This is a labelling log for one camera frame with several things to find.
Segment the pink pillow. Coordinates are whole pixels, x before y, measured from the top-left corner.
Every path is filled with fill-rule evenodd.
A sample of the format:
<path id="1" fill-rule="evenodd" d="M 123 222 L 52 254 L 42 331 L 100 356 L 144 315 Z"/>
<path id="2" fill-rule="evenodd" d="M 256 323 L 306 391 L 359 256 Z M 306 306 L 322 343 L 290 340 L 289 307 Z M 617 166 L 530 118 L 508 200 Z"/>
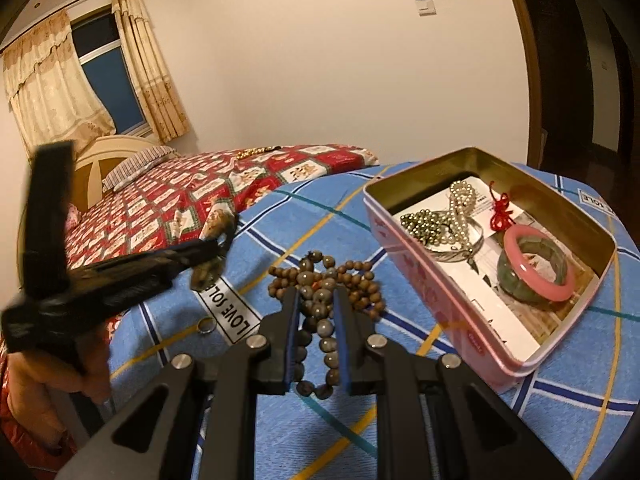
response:
<path id="1" fill-rule="evenodd" d="M 65 222 L 65 232 L 70 233 L 81 224 L 82 212 L 74 205 L 68 206 Z"/>

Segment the yellow patterned left curtain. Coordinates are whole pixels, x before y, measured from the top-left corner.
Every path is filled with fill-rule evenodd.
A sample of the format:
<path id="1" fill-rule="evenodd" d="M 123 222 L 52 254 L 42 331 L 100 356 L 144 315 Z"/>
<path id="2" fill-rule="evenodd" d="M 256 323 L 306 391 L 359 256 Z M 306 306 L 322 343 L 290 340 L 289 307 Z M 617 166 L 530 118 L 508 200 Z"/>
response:
<path id="1" fill-rule="evenodd" d="M 116 126 L 79 62 L 62 10 L 18 37 L 2 55 L 6 99 L 27 156 L 38 146 L 72 141 L 76 155 Z"/>

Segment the red teddy bear bedspread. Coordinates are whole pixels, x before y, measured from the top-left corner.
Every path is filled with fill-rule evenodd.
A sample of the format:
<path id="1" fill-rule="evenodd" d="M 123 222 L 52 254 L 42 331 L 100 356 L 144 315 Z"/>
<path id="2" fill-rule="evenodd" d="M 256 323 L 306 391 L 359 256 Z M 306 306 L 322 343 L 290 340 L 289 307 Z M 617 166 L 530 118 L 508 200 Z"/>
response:
<path id="1" fill-rule="evenodd" d="M 81 211 L 81 224 L 65 232 L 67 266 L 194 240 L 218 210 L 241 212 L 282 185 L 303 186 L 377 162 L 365 148 L 337 144 L 179 155 Z"/>

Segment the blue plaid blanket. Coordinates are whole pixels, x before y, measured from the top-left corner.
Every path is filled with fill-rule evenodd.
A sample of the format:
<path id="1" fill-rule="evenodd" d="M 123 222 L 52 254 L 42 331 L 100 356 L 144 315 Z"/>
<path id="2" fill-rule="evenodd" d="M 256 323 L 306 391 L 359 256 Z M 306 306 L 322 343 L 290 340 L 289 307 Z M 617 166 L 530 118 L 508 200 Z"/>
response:
<path id="1" fill-rule="evenodd" d="M 386 311 L 378 330 L 407 350 L 436 358 L 451 351 L 420 297 L 372 236 L 363 187 L 380 168 L 285 185 L 242 213 L 224 276 L 204 295 L 180 276 L 166 294 L 131 309 L 111 341 L 112 401 L 122 408 L 174 356 L 205 359 L 258 329 L 277 310 L 268 269 L 290 268 L 313 249 L 340 261 L 371 261 Z M 639 401 L 639 252 L 608 203 L 590 186 L 542 174 L 616 239 L 603 289 L 568 344 L 503 400 L 564 466 L 587 479 L 604 463 Z M 335 390 L 329 399 L 296 393 L 258 401 L 259 479 L 372 479 L 373 402 Z"/>

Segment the yellow patterned curtain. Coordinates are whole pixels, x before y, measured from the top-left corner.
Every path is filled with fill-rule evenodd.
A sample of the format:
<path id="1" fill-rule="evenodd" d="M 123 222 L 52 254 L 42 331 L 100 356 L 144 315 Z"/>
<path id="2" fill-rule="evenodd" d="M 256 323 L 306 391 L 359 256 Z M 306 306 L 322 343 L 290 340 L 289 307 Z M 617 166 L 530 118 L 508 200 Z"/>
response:
<path id="1" fill-rule="evenodd" d="M 18 37 L 2 55 L 6 99 L 27 156 L 38 146 L 72 141 L 76 155 L 116 126 L 79 62 L 62 10 Z"/>
<path id="2" fill-rule="evenodd" d="M 146 122 L 166 144 L 191 131 L 143 0 L 112 0 L 129 78 Z"/>

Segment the pink metal tin box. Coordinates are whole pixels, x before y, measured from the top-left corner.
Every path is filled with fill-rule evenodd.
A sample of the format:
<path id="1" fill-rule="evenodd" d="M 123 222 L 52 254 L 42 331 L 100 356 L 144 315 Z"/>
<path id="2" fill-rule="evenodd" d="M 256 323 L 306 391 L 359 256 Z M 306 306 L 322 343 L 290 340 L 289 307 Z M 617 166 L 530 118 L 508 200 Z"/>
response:
<path id="1" fill-rule="evenodd" d="M 491 185 L 497 194 L 509 196 L 512 204 L 528 211 L 584 263 L 591 266 L 600 278 L 589 304 L 567 327 L 562 338 L 555 341 L 538 360 L 518 364 L 496 342 L 477 341 L 474 337 L 463 338 L 461 347 L 452 344 L 462 359 L 488 385 L 503 392 L 542 364 L 548 363 L 568 344 L 570 337 L 576 335 L 578 323 L 585 318 L 588 307 L 604 287 L 606 274 L 616 256 L 617 244 L 611 231 L 582 209 L 578 198 L 561 194 L 552 184 L 544 183 L 541 178 L 480 148 L 462 148 L 374 180 L 364 188 L 363 197 L 372 233 L 436 322 L 437 318 L 425 304 L 416 277 L 408 270 L 409 266 L 418 264 L 424 267 L 429 276 L 428 284 L 437 286 L 440 293 L 445 295 L 446 307 L 455 306 L 462 297 L 446 285 L 445 275 L 436 270 L 434 263 L 428 260 L 426 251 L 408 240 L 393 215 L 428 196 L 446 190 L 452 182 L 468 177 L 477 177 Z M 442 330 L 450 341 L 450 331 L 444 328 Z"/>

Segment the cream wooden headboard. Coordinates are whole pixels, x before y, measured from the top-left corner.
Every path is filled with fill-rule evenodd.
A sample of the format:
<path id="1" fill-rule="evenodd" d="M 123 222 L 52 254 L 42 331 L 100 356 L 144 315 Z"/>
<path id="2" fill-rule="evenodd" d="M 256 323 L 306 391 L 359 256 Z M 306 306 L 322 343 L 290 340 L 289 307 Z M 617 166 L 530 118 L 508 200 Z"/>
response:
<path id="1" fill-rule="evenodd" d="M 107 174 L 126 158 L 157 142 L 141 136 L 102 136 L 85 149 L 75 162 L 70 201 L 82 212 L 103 197 L 103 183 Z"/>

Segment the yellow patterned right curtain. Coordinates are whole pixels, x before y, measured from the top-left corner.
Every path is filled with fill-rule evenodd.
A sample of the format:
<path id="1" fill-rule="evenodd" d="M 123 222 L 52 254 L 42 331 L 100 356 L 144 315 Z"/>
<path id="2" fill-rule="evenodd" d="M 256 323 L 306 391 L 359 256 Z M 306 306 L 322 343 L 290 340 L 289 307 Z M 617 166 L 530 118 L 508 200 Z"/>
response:
<path id="1" fill-rule="evenodd" d="M 166 144 L 191 131 L 143 0 L 112 0 L 129 78 L 146 122 Z"/>

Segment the white wall switch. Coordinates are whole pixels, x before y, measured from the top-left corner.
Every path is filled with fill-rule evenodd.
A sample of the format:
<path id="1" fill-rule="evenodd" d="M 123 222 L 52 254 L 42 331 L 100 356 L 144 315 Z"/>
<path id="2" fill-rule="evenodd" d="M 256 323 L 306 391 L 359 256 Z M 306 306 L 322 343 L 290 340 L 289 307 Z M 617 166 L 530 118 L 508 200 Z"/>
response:
<path id="1" fill-rule="evenodd" d="M 414 0 L 414 3 L 420 16 L 435 15 L 437 13 L 434 0 Z"/>

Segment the wooden door frame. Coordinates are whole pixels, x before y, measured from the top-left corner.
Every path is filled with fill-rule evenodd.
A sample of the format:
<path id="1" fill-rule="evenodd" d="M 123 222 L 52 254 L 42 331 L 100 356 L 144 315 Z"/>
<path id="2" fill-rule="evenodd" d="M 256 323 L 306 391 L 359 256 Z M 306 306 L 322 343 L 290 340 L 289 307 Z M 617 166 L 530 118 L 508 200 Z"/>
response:
<path id="1" fill-rule="evenodd" d="M 544 129 L 542 128 L 542 95 L 539 58 L 532 20 L 526 0 L 512 0 L 520 28 L 528 84 L 529 127 L 526 162 L 539 169 L 544 160 Z"/>

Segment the striped pillow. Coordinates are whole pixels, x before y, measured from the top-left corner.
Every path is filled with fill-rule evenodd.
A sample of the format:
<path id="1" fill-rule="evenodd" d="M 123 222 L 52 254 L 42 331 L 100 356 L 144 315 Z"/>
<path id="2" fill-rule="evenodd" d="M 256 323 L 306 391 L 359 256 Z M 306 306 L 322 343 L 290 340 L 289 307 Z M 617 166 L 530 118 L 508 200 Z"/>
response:
<path id="1" fill-rule="evenodd" d="M 178 156 L 179 154 L 174 148 L 166 145 L 145 148 L 124 159 L 112 169 L 102 180 L 102 191 L 118 192 L 155 166 Z"/>

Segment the brown wooden bead mala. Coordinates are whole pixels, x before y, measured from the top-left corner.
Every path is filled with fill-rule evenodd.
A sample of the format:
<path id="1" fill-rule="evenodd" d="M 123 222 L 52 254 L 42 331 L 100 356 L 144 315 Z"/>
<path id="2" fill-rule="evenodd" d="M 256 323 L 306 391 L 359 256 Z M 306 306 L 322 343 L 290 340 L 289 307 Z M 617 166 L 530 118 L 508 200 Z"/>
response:
<path id="1" fill-rule="evenodd" d="M 371 261 L 346 260 L 338 264 L 331 255 L 312 250 L 297 266 L 270 266 L 270 297 L 282 301 L 284 294 L 295 288 L 299 310 L 305 318 L 316 321 L 332 318 L 334 290 L 344 287 L 349 307 L 364 312 L 378 322 L 386 310 L 381 285 L 375 279 Z"/>

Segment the printed paper leaflet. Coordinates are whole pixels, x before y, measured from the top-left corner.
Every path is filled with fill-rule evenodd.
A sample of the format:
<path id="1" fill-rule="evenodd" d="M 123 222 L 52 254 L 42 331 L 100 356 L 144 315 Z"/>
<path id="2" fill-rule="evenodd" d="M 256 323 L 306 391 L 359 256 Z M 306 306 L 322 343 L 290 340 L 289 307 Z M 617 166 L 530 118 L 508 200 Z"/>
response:
<path id="1" fill-rule="evenodd" d="M 423 266 L 413 264 L 420 294 L 450 341 L 496 342 L 518 364 L 541 358 L 578 318 L 598 288 L 599 275 L 528 211 L 497 194 L 477 177 L 393 215 L 410 242 L 423 249 L 469 247 L 470 226 L 479 223 L 484 245 L 473 259 L 428 260 L 462 299 L 446 307 L 445 295 L 428 284 Z"/>

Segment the silver bangle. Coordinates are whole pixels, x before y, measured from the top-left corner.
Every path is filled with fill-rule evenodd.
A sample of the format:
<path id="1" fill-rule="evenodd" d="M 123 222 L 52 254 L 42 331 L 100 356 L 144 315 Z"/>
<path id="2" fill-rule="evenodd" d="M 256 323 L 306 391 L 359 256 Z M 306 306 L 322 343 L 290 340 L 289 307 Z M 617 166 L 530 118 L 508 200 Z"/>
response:
<path id="1" fill-rule="evenodd" d="M 467 247 L 457 248 L 452 246 L 447 250 L 427 249 L 427 253 L 438 262 L 456 263 L 473 259 L 484 245 L 484 230 L 477 222 L 472 222 L 470 226 L 470 241 L 472 244 Z"/>

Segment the window with blue blind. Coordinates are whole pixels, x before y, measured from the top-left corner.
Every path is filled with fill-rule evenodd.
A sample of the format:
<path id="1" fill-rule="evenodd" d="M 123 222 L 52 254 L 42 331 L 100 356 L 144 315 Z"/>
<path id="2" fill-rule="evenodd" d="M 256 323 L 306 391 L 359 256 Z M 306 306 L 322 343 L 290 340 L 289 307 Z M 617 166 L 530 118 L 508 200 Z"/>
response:
<path id="1" fill-rule="evenodd" d="M 128 74 L 110 9 L 72 24 L 74 46 L 90 86 L 110 113 L 117 134 L 144 133 L 148 124 Z"/>

